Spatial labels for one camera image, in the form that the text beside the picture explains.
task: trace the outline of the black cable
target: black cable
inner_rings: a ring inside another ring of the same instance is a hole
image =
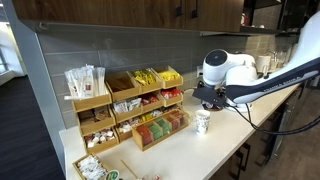
[[[293,129],[293,130],[289,130],[289,131],[279,131],[279,132],[276,132],[276,131],[268,131],[268,130],[265,130],[265,129],[261,129],[259,128],[258,126],[256,126],[255,124],[253,124],[251,122],[251,115],[250,115],[250,110],[249,110],[249,107],[247,104],[245,104],[246,107],[247,107],[247,110],[248,110],[248,116],[249,116],[249,119],[247,119],[236,107],[234,106],[230,106],[229,104],[226,104],[226,106],[228,107],[231,107],[233,108],[234,110],[236,110],[240,116],[242,116],[243,119],[245,119],[248,123],[250,123],[250,125],[257,131],[260,131],[260,132],[263,132],[263,133],[266,133],[266,134],[271,134],[271,135],[291,135],[291,134],[297,134],[297,133],[301,133],[301,132],[304,132],[306,130],[309,130],[311,128],[313,128],[314,126],[316,126],[317,124],[320,123],[320,116],[318,118],[316,118],[315,120],[313,120],[312,122],[310,122],[309,124],[305,125],[305,126],[302,126],[300,128],[297,128],[297,129]]]

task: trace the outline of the dark carpet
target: dark carpet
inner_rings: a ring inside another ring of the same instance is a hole
[[[65,179],[28,77],[0,86],[0,179]]]

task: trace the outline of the white cup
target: white cup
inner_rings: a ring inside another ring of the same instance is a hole
[[[270,69],[271,56],[258,56],[256,67],[258,72],[262,72],[265,76]]]
[[[209,128],[210,112],[207,110],[198,110],[195,113],[197,134],[206,134]]]

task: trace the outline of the floor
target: floor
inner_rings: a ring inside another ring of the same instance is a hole
[[[0,86],[0,179],[65,179],[28,77]]]
[[[310,90],[302,102],[291,128],[298,128],[320,115],[320,90]],[[320,179],[320,125],[297,135],[287,136],[284,149],[276,160],[259,172],[254,180]]]

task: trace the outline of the paper cup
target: paper cup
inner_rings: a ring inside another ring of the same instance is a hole
[[[198,110],[195,113],[197,134],[206,134],[210,123],[210,112],[207,110]]]

